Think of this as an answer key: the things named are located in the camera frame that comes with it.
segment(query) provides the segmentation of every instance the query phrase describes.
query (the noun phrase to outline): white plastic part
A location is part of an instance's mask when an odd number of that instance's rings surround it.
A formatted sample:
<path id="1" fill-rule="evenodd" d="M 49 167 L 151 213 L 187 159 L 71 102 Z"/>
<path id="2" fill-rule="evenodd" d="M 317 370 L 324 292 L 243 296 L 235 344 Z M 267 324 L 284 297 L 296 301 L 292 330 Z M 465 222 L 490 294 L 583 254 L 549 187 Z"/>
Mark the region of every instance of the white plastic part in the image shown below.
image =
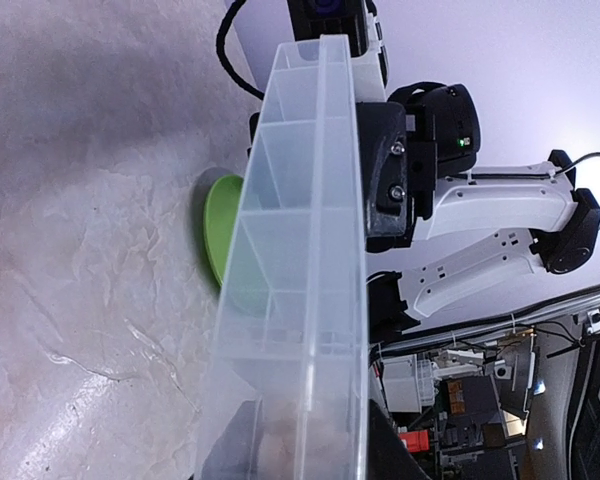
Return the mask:
<path id="1" fill-rule="evenodd" d="M 532 243 L 528 229 L 500 230 L 442 260 L 406 270 L 400 291 L 407 314 L 422 320 L 510 278 L 544 271 L 540 257 L 529 250 Z"/>
<path id="2" fill-rule="evenodd" d="M 356 102 L 386 102 L 387 92 L 382 81 L 380 57 L 382 42 L 378 38 L 376 19 L 367 13 L 369 47 L 360 57 L 351 59 Z"/>
<path id="3" fill-rule="evenodd" d="M 507 365 L 504 360 L 499 360 L 493 366 L 493 374 L 496 380 L 511 380 L 513 378 L 513 367 Z"/>
<path id="4" fill-rule="evenodd" d="M 587 335 L 600 332 L 600 309 L 595 308 L 587 312 Z"/>
<path id="5" fill-rule="evenodd" d="M 450 380 L 453 378 L 476 377 L 482 374 L 482 368 L 477 365 L 455 365 L 452 367 L 438 368 L 434 375 L 436 380 Z"/>
<path id="6" fill-rule="evenodd" d="M 435 373 L 429 360 L 415 355 L 385 360 L 382 381 L 391 412 L 420 413 L 435 403 Z"/>
<path id="7" fill-rule="evenodd" d="M 515 369 L 514 375 L 518 374 L 518 369 Z M 533 379 L 536 376 L 536 352 L 531 351 L 531 360 L 529 361 L 529 380 L 527 381 L 527 395 L 529 395 L 528 390 L 531 390 L 533 387 Z"/>
<path id="8" fill-rule="evenodd" d="M 472 174 L 551 174 L 555 165 L 474 168 Z M 418 220 L 414 240 L 468 230 L 530 228 L 557 232 L 573 216 L 573 186 L 566 175 L 547 180 L 481 180 L 447 177 L 436 185 L 434 214 Z"/>
<path id="9" fill-rule="evenodd" d="M 196 479 L 228 475 L 245 449 L 253 459 L 245 478 L 256 470 L 258 478 L 364 478 L 359 168 L 347 38 L 281 45 L 220 298 Z M 228 451 L 237 444 L 241 451 Z"/>
<path id="10" fill-rule="evenodd" d="M 436 403 L 433 363 L 429 360 L 418 360 L 416 378 L 418 379 L 418 398 L 420 399 L 420 406 L 431 407 Z"/>
<path id="11" fill-rule="evenodd" d="M 482 365 L 484 363 L 484 353 L 468 350 L 442 350 L 439 358 L 443 362 L 454 362 L 461 365 Z"/>

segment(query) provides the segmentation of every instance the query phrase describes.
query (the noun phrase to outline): crumpled white paper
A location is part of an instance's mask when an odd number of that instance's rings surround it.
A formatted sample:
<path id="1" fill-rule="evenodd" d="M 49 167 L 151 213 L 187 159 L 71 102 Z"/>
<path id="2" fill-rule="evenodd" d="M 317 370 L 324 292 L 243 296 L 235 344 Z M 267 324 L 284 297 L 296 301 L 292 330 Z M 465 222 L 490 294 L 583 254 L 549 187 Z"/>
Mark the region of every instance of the crumpled white paper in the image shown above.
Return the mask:
<path id="1" fill-rule="evenodd" d="M 196 185 L 244 171 L 257 110 L 223 14 L 0 2 L 0 479 L 192 473 L 217 303 Z"/>

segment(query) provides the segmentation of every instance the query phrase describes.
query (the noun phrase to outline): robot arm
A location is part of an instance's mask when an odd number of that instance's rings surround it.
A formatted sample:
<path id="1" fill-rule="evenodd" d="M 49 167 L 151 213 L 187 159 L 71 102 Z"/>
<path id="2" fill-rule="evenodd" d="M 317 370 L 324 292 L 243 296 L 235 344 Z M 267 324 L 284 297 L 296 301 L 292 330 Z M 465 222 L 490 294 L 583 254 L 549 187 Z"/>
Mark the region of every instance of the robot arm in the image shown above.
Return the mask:
<path id="1" fill-rule="evenodd" d="M 349 37 L 367 250 L 407 248 L 467 230 L 494 232 L 403 272 L 409 326 L 497 283 L 567 273 L 590 258 L 600 208 L 589 190 L 575 189 L 566 153 L 553 151 L 548 161 L 527 167 L 473 168 L 481 135 L 464 86 L 419 83 L 387 101 L 387 56 L 371 1 L 287 1 L 296 40 Z"/>

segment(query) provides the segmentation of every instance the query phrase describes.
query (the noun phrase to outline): green plate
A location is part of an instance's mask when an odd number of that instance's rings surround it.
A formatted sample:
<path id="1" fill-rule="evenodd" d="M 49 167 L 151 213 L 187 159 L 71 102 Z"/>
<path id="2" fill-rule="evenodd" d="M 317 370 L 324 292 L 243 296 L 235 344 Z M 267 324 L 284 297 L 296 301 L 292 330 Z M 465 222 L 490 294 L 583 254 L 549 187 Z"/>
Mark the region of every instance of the green plate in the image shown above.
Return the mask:
<path id="1" fill-rule="evenodd" d="M 204 205 L 204 242 L 211 270 L 220 285 L 227 268 L 242 182 L 242 177 L 238 175 L 226 175 L 218 179 L 211 187 Z"/>

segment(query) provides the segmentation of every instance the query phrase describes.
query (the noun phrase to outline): white wall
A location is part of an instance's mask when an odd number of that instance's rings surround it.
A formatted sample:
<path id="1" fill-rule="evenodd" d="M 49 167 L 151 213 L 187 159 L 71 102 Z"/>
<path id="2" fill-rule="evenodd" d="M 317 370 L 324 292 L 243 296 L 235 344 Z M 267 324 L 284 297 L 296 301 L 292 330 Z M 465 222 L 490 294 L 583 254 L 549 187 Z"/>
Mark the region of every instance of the white wall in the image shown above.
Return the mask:
<path id="1" fill-rule="evenodd" d="M 551 149 L 600 150 L 600 1 L 377 0 L 390 90 L 420 80 L 464 83 L 482 128 L 481 165 L 530 164 Z M 275 45 L 292 34 L 282 0 L 249 0 L 238 35 L 261 88 Z M 600 203 L 600 161 L 578 170 Z M 476 236 L 448 237 L 369 259 L 370 272 L 416 267 Z M 434 326 L 501 313 L 600 283 L 594 258 L 566 276 L 536 275 L 459 302 Z"/>

